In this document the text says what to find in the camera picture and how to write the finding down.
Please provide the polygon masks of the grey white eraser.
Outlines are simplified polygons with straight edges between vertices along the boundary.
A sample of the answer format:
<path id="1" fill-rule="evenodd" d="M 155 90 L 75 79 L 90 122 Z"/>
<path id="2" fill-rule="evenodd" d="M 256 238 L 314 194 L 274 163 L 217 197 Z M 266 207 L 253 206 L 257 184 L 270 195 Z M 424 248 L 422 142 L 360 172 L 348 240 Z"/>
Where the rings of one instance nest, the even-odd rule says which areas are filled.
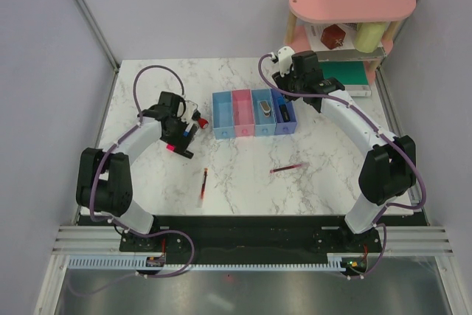
<path id="1" fill-rule="evenodd" d="M 266 100 L 261 100 L 259 102 L 260 109 L 265 117 L 270 117 L 271 116 L 271 106 L 269 105 L 268 101 Z"/>

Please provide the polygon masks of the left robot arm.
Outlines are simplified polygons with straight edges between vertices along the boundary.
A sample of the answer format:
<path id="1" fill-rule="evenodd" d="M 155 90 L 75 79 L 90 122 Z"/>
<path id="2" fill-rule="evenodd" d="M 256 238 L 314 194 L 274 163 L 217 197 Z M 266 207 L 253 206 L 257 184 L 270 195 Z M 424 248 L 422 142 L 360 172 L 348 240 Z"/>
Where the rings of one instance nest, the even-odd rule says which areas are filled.
<path id="1" fill-rule="evenodd" d="M 88 208 L 92 220 L 132 231 L 144 250 L 156 250 L 162 234 L 153 228 L 154 216 L 133 200 L 131 165 L 158 141 L 170 152 L 191 159 L 189 146 L 199 122 L 207 124 L 196 103 L 163 91 L 158 103 L 139 112 L 137 122 L 117 140 L 81 153 L 76 202 Z"/>

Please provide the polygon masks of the red black pen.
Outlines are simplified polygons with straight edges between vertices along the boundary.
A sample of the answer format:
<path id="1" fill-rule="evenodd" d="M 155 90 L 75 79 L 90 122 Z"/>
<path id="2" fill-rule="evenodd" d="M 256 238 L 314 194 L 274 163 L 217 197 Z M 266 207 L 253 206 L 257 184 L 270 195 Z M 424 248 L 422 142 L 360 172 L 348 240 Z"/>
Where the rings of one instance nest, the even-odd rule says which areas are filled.
<path id="1" fill-rule="evenodd" d="M 201 184 L 201 191 L 198 197 L 198 207 L 202 208 L 203 202 L 204 202 L 204 193 L 206 189 L 206 183 L 207 183 L 207 176 L 208 176 L 208 168 L 204 168 L 204 174 L 203 174 L 203 179 L 202 179 L 202 184 Z"/>

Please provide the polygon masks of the blue cap black highlighter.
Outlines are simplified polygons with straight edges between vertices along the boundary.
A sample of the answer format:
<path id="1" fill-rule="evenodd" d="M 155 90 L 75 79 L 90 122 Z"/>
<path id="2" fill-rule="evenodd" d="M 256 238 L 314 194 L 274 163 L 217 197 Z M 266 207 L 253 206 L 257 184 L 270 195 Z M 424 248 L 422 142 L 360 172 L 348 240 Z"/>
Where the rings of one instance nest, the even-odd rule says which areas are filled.
<path id="1" fill-rule="evenodd" d="M 291 116 L 289 113 L 289 110 L 286 105 L 286 101 L 284 97 L 278 97 L 277 98 L 277 106 L 280 111 L 280 116 L 282 117 L 283 122 L 290 122 L 291 121 Z"/>

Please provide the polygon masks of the blue grey eraser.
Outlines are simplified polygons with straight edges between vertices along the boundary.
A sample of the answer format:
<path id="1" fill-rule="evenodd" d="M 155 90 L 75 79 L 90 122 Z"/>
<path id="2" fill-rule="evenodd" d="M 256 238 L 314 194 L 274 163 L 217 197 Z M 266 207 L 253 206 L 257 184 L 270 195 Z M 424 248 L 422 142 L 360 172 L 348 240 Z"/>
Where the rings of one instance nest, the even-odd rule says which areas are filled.
<path id="1" fill-rule="evenodd" d="M 184 130 L 184 136 L 188 136 L 192 130 L 193 124 L 189 124 Z"/>

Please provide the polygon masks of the purple drawer bin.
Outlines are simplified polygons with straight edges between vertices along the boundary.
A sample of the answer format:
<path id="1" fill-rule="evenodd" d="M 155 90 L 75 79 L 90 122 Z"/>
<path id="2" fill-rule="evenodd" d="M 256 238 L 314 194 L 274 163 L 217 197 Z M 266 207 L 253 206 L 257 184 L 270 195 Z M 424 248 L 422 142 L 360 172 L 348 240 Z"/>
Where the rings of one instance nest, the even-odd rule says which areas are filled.
<path id="1" fill-rule="evenodd" d="M 277 106 L 277 98 L 278 97 L 283 97 L 283 95 L 275 89 L 271 90 L 271 95 L 272 95 L 272 100 L 273 100 L 273 104 L 274 104 L 274 116 L 275 116 L 275 119 L 276 119 L 275 134 L 276 135 L 293 134 L 296 130 L 296 127 L 297 127 L 297 120 L 296 120 L 296 114 L 295 114 L 295 111 L 294 111 L 293 103 L 291 101 L 285 100 L 287 108 L 288 108 L 290 116 L 291 116 L 291 121 L 290 122 L 283 122 L 282 117 L 280 116 L 279 108 Z"/>

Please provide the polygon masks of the light blue drawer bin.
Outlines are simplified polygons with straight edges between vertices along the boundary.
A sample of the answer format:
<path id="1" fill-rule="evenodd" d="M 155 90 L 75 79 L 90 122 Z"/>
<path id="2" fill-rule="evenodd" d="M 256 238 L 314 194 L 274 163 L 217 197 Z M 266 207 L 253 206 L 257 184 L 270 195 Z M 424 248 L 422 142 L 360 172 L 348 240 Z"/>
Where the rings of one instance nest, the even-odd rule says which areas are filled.
<path id="1" fill-rule="evenodd" d="M 212 94 L 212 129 L 216 139 L 234 139 L 232 93 L 230 91 Z"/>

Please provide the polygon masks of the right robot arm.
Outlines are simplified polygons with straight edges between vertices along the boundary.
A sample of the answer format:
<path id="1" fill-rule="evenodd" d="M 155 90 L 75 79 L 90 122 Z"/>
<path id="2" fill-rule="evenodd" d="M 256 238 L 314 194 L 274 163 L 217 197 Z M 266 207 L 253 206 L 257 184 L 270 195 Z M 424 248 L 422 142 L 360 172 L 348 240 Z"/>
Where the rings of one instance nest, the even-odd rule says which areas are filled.
<path id="1" fill-rule="evenodd" d="M 364 233 L 417 182 L 416 145 L 409 136 L 396 136 L 369 117 L 334 77 L 325 77 L 317 54 L 295 53 L 289 46 L 268 54 L 278 70 L 272 75 L 274 89 L 285 100 L 299 98 L 336 124 L 359 149 L 364 163 L 358 177 L 361 191 L 345 215 L 338 242 L 355 251 L 364 243 Z"/>

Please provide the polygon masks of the red gel pen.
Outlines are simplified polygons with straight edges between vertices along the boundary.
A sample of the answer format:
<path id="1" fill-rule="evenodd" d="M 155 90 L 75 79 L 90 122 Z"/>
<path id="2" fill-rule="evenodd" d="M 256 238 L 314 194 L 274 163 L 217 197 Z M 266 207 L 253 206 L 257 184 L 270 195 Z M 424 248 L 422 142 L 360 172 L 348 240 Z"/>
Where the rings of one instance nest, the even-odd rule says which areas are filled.
<path id="1" fill-rule="evenodd" d="M 274 169 L 271 169 L 269 171 L 269 173 L 278 173 L 278 172 L 285 171 L 285 170 L 293 170 L 293 169 L 304 167 L 306 165 L 307 165 L 307 163 L 303 162 L 303 163 L 298 163 L 298 164 L 284 166 L 284 167 L 276 167 Z"/>

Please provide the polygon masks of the pink drawer bin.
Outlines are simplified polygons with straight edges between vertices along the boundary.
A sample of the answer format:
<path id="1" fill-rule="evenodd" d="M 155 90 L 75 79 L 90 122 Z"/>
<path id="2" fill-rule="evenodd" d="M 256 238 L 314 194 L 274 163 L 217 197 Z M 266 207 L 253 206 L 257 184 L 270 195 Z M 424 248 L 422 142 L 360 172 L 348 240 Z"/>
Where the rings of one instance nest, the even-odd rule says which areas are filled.
<path id="1" fill-rule="evenodd" d="M 235 136 L 254 136 L 254 110 L 250 89 L 232 91 L 232 110 Z"/>

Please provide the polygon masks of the red black stamp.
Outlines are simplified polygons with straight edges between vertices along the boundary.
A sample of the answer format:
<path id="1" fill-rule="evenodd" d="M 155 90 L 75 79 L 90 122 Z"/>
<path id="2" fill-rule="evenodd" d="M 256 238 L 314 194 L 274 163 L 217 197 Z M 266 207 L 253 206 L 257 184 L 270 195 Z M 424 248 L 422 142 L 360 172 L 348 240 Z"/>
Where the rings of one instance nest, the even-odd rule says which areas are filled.
<path id="1" fill-rule="evenodd" d="M 209 122 L 203 117 L 197 117 L 193 120 L 198 123 L 200 129 L 206 129 L 208 127 Z"/>

